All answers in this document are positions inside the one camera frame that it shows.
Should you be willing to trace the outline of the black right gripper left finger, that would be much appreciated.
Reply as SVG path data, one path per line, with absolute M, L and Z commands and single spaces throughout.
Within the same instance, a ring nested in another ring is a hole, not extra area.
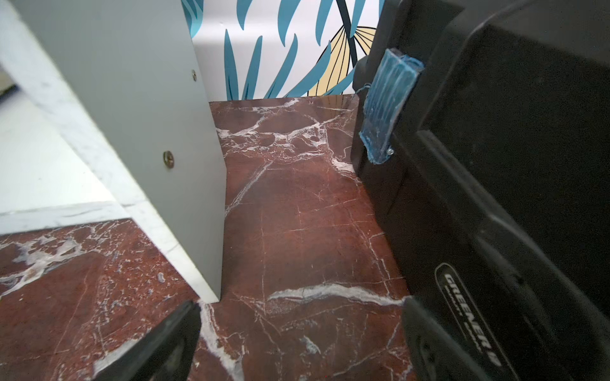
M 152 329 L 96 380 L 186 380 L 200 336 L 201 307 L 187 301 Z

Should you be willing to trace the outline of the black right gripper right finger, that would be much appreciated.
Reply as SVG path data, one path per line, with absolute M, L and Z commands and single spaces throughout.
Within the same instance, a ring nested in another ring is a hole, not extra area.
M 419 380 L 491 379 L 473 352 L 447 332 L 417 298 L 405 298 L 401 322 Z

